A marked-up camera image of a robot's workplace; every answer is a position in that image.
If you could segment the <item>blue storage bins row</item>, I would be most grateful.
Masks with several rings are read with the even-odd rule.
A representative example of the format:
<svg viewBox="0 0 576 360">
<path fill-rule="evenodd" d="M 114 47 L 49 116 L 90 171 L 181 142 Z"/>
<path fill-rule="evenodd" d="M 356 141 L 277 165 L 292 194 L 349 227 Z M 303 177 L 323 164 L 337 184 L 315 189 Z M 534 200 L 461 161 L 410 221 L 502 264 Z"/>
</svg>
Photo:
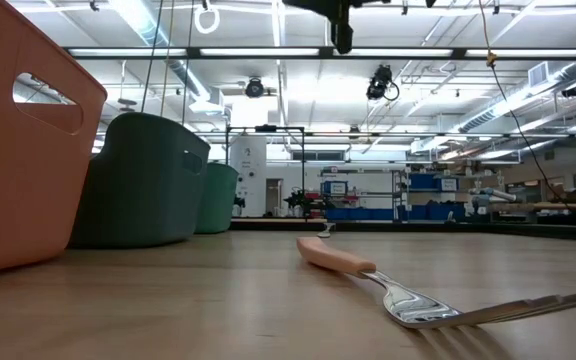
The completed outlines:
<svg viewBox="0 0 576 360">
<path fill-rule="evenodd" d="M 455 219 L 465 217 L 465 207 L 461 203 L 432 203 L 427 205 L 411 205 L 410 207 L 398 205 L 396 210 L 398 219 L 402 221 L 445 221 L 448 219 L 450 213 L 453 214 Z"/>
<path fill-rule="evenodd" d="M 325 212 L 327 220 L 333 221 L 393 221 L 392 208 L 331 208 Z"/>
</svg>

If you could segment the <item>black table frame rail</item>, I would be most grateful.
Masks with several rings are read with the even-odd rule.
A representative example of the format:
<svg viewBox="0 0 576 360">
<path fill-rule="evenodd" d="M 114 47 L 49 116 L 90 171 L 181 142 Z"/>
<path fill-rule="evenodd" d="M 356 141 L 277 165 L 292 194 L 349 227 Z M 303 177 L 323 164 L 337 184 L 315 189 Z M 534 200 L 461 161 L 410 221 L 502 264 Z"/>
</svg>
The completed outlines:
<svg viewBox="0 0 576 360">
<path fill-rule="evenodd" d="M 316 231 L 323 230 L 325 222 L 314 220 L 285 219 L 237 219 L 233 231 Z M 576 226 L 538 225 L 518 223 L 388 223 L 388 222 L 340 222 L 333 225 L 339 232 L 394 232 L 394 233 L 481 233 L 576 241 Z"/>
</svg>

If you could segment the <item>green teal plastic bin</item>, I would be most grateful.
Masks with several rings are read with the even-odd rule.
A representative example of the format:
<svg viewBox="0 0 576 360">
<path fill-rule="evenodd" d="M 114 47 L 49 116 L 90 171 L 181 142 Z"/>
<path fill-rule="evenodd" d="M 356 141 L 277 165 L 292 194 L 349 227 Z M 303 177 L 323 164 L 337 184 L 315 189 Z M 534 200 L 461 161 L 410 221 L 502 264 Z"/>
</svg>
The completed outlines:
<svg viewBox="0 0 576 360">
<path fill-rule="evenodd" d="M 229 229 L 238 172 L 229 165 L 209 163 L 195 233 L 216 234 Z"/>
</svg>

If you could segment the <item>dark teal plastic bin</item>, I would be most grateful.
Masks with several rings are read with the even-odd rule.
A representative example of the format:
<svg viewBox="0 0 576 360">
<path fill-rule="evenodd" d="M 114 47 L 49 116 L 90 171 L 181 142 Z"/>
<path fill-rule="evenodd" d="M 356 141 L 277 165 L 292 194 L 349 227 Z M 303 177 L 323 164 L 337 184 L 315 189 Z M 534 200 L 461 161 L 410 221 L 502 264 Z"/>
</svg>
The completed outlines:
<svg viewBox="0 0 576 360">
<path fill-rule="evenodd" d="M 193 235 L 209 150 L 173 120 L 117 116 L 90 160 L 68 246 L 144 248 Z"/>
</svg>

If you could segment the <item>blue box with white label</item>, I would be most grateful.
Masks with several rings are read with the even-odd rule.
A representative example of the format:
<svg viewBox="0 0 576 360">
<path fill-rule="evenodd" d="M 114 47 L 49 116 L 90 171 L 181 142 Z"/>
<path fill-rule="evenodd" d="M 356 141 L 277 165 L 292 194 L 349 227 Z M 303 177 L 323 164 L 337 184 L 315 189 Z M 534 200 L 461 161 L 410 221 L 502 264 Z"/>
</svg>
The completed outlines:
<svg viewBox="0 0 576 360">
<path fill-rule="evenodd" d="M 321 183 L 321 193 L 329 196 L 346 196 L 348 194 L 348 182 L 324 181 Z"/>
</svg>

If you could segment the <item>silver ventilation duct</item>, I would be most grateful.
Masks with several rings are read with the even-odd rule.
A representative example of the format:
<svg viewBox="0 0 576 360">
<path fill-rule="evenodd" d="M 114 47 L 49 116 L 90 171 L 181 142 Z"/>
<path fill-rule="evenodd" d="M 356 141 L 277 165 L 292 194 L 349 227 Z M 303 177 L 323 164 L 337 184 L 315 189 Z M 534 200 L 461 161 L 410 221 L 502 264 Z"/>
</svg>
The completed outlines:
<svg viewBox="0 0 576 360">
<path fill-rule="evenodd" d="M 538 96 L 563 90 L 576 84 L 576 61 L 548 61 L 549 82 L 537 88 L 531 88 L 528 79 L 519 85 L 500 90 L 486 105 L 464 115 L 452 128 L 450 133 L 466 133 L 483 124 L 496 120 L 537 99 Z"/>
</svg>

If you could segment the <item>white cylindrical pillar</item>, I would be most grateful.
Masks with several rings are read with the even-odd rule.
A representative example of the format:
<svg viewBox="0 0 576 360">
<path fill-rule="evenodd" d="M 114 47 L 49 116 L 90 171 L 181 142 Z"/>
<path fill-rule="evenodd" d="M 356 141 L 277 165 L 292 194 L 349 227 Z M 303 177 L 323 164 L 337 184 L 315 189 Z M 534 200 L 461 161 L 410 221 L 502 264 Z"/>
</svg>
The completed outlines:
<svg viewBox="0 0 576 360">
<path fill-rule="evenodd" d="M 230 145 L 230 165 L 238 172 L 236 197 L 244 201 L 241 217 L 261 217 L 266 206 L 265 137 L 242 135 Z"/>
</svg>

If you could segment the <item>wooden background table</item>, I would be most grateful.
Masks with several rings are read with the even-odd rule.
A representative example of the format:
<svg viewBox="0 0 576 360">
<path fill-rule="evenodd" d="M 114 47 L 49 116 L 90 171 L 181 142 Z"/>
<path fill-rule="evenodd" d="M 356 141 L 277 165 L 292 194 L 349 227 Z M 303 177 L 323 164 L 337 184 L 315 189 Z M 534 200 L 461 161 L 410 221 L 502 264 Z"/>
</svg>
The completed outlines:
<svg viewBox="0 0 576 360">
<path fill-rule="evenodd" d="M 542 210 L 576 210 L 576 203 L 492 203 L 489 212 L 536 212 Z"/>
</svg>

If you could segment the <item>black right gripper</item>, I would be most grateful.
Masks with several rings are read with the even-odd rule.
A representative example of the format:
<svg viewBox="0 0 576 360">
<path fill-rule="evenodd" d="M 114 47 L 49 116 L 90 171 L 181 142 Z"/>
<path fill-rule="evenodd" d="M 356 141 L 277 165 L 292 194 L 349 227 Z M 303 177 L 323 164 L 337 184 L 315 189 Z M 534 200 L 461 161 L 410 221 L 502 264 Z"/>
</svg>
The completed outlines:
<svg viewBox="0 0 576 360">
<path fill-rule="evenodd" d="M 368 0 L 282 0 L 286 6 L 334 15 L 330 20 L 331 41 L 339 54 L 352 50 L 353 29 L 349 25 L 349 9 L 362 7 Z"/>
</svg>

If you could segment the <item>orange plastic bin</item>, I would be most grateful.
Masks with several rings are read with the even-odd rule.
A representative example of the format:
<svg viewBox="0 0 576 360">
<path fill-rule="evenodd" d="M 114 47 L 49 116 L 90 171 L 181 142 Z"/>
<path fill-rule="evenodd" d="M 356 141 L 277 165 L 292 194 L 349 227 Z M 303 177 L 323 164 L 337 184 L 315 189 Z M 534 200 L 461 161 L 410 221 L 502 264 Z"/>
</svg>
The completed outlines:
<svg viewBox="0 0 576 360">
<path fill-rule="evenodd" d="M 0 0 L 0 270 L 67 246 L 107 93 Z"/>
</svg>

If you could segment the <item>black metal background frame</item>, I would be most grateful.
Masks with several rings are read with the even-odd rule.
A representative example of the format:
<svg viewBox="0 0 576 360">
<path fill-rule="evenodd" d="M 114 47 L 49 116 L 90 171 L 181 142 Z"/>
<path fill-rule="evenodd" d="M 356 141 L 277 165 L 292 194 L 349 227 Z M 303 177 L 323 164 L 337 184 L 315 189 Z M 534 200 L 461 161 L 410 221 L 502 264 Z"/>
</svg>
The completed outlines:
<svg viewBox="0 0 576 360">
<path fill-rule="evenodd" d="M 231 166 L 229 163 L 229 159 L 230 159 L 229 152 L 230 152 L 230 145 L 234 139 L 236 139 L 237 137 L 240 137 L 242 135 L 260 136 L 260 137 L 266 138 L 266 143 L 267 143 L 266 165 L 267 165 L 267 169 L 268 169 L 268 140 L 272 139 L 272 138 L 276 138 L 276 137 L 280 137 L 280 138 L 295 137 L 297 134 L 299 134 L 301 136 L 300 146 L 302 147 L 302 151 L 305 151 L 305 147 L 304 147 L 305 129 L 303 127 L 293 127 L 293 126 L 285 127 L 285 126 L 276 126 L 276 125 L 269 125 L 269 124 L 252 126 L 252 127 L 227 126 L 226 132 L 225 132 L 225 164 Z M 244 218 L 261 218 L 261 217 L 244 217 Z"/>
</svg>

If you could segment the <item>white vent grille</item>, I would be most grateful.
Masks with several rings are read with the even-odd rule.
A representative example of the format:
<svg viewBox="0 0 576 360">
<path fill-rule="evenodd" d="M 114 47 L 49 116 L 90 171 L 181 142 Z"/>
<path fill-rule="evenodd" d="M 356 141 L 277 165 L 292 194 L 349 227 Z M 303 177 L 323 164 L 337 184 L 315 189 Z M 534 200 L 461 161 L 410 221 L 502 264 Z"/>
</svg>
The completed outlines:
<svg viewBox="0 0 576 360">
<path fill-rule="evenodd" d="M 543 86 L 549 82 L 549 62 L 544 61 L 528 70 L 528 83 L 531 88 Z"/>
</svg>

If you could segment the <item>round black ceiling fixture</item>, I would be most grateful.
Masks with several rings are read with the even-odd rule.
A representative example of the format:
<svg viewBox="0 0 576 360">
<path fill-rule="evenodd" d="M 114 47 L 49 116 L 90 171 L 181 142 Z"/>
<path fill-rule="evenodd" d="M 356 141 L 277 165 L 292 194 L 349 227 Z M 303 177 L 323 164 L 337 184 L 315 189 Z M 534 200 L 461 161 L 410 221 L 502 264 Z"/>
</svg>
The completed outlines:
<svg viewBox="0 0 576 360">
<path fill-rule="evenodd" d="M 248 98 L 260 98 L 265 93 L 265 88 L 262 80 L 258 77 L 251 77 L 244 90 Z"/>
</svg>

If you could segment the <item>blue storage bin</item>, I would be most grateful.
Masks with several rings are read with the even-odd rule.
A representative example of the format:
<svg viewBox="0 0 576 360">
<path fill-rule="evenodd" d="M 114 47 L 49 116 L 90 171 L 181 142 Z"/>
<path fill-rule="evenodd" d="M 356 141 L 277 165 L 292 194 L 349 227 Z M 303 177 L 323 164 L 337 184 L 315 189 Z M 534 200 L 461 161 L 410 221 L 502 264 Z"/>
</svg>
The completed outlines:
<svg viewBox="0 0 576 360">
<path fill-rule="evenodd" d="M 431 173 L 411 173 L 408 188 L 413 191 L 436 192 L 440 190 L 440 180 Z"/>
</svg>

